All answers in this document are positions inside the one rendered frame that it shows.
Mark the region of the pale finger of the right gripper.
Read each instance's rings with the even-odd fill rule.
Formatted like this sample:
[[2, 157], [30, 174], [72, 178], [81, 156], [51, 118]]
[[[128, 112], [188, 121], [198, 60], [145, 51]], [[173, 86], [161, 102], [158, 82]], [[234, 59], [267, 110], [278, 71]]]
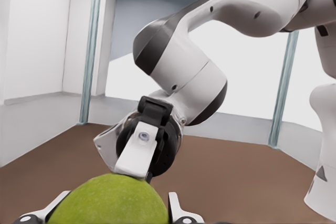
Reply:
[[165, 127], [173, 106], [162, 100], [143, 96], [137, 111], [127, 120], [117, 138], [117, 162], [113, 172], [137, 179], [152, 176], [152, 166], [165, 145]]

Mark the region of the left gripper pale left finger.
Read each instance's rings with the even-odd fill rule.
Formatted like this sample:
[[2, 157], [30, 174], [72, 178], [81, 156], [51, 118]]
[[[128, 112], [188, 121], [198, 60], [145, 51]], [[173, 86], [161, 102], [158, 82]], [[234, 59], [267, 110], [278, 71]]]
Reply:
[[70, 194], [71, 190], [61, 192], [51, 203], [41, 210], [36, 210], [21, 215], [16, 219], [16, 224], [46, 224], [57, 206]]

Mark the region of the left gripper pale right finger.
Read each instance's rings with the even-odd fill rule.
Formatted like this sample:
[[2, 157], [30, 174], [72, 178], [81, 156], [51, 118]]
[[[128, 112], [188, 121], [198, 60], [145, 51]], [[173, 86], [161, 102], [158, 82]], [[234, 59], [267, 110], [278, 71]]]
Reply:
[[168, 202], [171, 224], [204, 224], [204, 220], [200, 215], [185, 211], [181, 208], [177, 193], [169, 192]]

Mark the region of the green apple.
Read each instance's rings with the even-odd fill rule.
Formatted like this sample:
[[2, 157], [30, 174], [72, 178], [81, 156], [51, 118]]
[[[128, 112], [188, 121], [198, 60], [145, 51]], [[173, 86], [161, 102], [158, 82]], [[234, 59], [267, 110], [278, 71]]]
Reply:
[[109, 173], [70, 192], [47, 224], [169, 224], [169, 214], [146, 181]]

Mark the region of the silver frame post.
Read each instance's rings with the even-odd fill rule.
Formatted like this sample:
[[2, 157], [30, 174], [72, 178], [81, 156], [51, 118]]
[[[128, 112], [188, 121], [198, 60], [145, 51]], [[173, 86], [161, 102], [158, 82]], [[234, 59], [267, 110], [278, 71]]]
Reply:
[[91, 100], [93, 70], [94, 70], [94, 64], [95, 64], [94, 60], [95, 60], [96, 45], [97, 45], [100, 1], [101, 0], [91, 0], [86, 60], [85, 60], [80, 114], [79, 114], [79, 122], [78, 122], [79, 125], [87, 124], [88, 118], [89, 118], [89, 107], [90, 107], [90, 100]]
[[299, 37], [299, 31], [295, 30], [289, 33], [287, 39], [286, 50], [284, 54], [281, 75], [278, 85], [276, 103], [271, 120], [271, 127], [268, 138], [268, 146], [273, 149], [278, 149], [278, 139], [282, 125], [282, 117], [286, 104], [286, 98], [292, 72], [292, 65], [296, 53], [298, 37]]

